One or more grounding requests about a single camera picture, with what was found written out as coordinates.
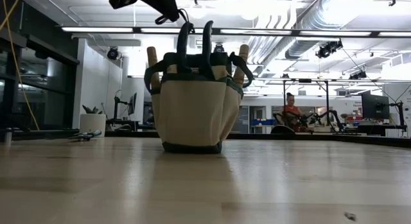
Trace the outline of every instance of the ventilation duct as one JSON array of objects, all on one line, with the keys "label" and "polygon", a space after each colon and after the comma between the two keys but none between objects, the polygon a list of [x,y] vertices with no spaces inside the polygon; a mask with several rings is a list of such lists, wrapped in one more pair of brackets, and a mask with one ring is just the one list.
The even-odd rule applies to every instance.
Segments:
[{"label": "ventilation duct", "polygon": [[[342,1],[318,0],[313,8],[295,25],[295,29],[339,30],[358,15],[355,10],[346,10]],[[267,66],[283,52],[285,58],[296,60],[318,43],[319,41],[316,40],[296,40],[294,37],[283,38],[264,61],[264,65]]]}]

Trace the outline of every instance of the yellow cable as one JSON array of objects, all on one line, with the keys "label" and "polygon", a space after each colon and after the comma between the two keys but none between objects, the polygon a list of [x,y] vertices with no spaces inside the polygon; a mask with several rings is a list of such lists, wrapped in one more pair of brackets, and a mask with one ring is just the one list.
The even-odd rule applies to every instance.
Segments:
[{"label": "yellow cable", "polygon": [[17,71],[17,75],[19,76],[19,81],[20,81],[20,84],[21,84],[21,90],[23,91],[24,99],[26,100],[28,110],[30,111],[30,114],[31,114],[31,117],[32,117],[33,120],[34,120],[34,123],[36,124],[37,130],[40,130],[39,125],[37,124],[36,117],[34,116],[33,111],[31,110],[31,107],[30,107],[30,103],[28,102],[28,99],[27,99],[27,96],[26,96],[26,92],[24,91],[23,82],[22,82],[22,80],[21,80],[21,75],[20,75],[20,67],[19,67],[19,64],[17,63],[17,58],[16,58],[16,54],[15,54],[15,51],[14,51],[12,31],[10,31],[10,23],[9,23],[9,21],[8,21],[8,17],[10,16],[10,14],[11,14],[12,11],[10,10],[10,12],[7,13],[6,0],[3,0],[3,6],[4,6],[4,14],[6,15],[5,21],[6,21],[6,23],[7,23],[7,30],[8,30],[8,36],[9,36],[9,39],[10,39],[10,46],[12,47],[12,53],[13,53],[13,59],[14,59],[15,69],[16,69],[16,71]]},{"label": "yellow cable", "polygon": [[0,31],[3,29],[4,25],[6,24],[6,22],[8,22],[8,18],[9,18],[10,15],[13,13],[14,8],[17,6],[17,3],[18,3],[18,2],[19,2],[19,0],[15,0],[12,8],[10,9],[10,11],[9,11],[8,13],[7,13],[6,7],[4,6],[4,11],[6,12],[6,18],[4,19],[4,21],[3,21],[3,22],[1,23],[1,25],[0,25]]}]

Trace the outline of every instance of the woman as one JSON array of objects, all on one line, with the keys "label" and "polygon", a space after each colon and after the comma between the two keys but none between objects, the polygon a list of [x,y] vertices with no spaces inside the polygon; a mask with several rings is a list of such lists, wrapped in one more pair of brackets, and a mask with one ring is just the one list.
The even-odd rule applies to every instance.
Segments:
[{"label": "woman", "polygon": [[[287,92],[287,105],[285,106],[285,111],[286,112],[292,112],[293,114],[297,115],[297,116],[302,116],[302,112],[301,110],[294,106],[295,103],[295,99],[294,99],[294,95]],[[286,113],[287,116],[287,121],[290,124],[287,124],[290,128],[294,129],[294,131],[298,132],[300,131],[300,127],[298,125],[298,119],[296,118],[296,116],[290,114],[290,113]]]}]

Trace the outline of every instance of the canvas tool bag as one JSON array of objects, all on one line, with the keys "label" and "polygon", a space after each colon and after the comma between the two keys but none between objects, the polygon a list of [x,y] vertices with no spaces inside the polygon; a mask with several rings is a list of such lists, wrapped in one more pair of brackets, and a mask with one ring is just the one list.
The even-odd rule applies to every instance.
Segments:
[{"label": "canvas tool bag", "polygon": [[[222,141],[237,118],[243,89],[251,84],[247,63],[232,53],[211,53],[211,26],[203,32],[202,54],[187,55],[187,41],[193,25],[183,25],[176,53],[166,53],[163,60],[149,67],[144,83],[152,95],[155,128],[165,151],[220,153]],[[245,85],[236,84],[232,63],[248,78]],[[161,87],[152,89],[154,73],[163,72]]]}]

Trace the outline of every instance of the white pot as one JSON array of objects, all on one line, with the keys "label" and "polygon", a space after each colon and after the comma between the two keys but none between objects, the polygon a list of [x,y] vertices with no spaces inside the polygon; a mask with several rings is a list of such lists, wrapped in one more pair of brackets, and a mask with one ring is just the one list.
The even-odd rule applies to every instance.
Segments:
[{"label": "white pot", "polygon": [[80,132],[101,131],[99,137],[105,135],[105,114],[80,114]]}]

